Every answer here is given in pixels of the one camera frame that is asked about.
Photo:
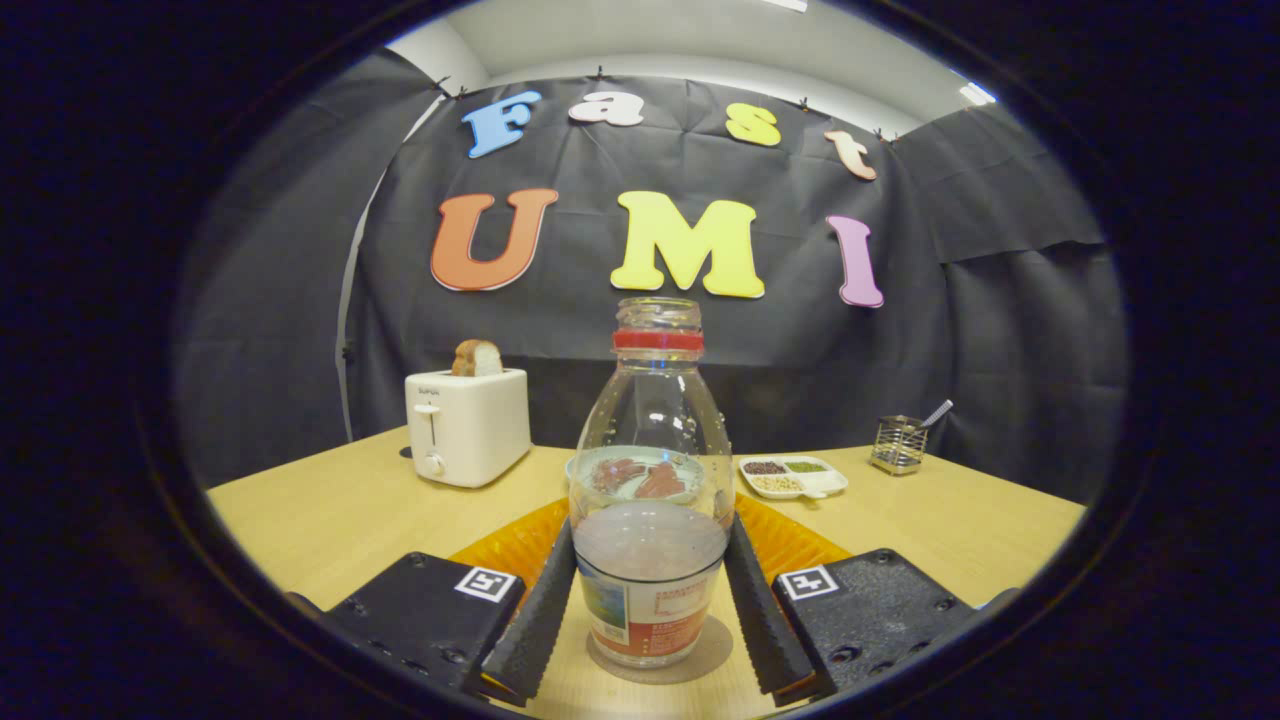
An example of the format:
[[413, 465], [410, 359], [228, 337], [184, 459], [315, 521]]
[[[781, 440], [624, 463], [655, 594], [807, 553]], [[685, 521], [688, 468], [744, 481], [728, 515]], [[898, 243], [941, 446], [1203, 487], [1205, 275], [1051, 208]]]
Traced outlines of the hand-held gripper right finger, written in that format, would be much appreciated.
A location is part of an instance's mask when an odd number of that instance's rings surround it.
[[727, 578], [776, 701], [864, 692], [986, 619], [893, 550], [852, 555], [745, 495], [735, 512]]

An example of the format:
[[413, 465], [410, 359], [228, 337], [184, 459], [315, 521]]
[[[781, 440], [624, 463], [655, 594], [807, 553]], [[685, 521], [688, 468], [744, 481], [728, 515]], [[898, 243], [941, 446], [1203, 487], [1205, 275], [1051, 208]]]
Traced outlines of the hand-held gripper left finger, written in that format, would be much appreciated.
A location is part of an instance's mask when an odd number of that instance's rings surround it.
[[380, 665], [481, 700], [535, 698], [576, 574], [558, 500], [448, 559], [410, 552], [323, 614]]

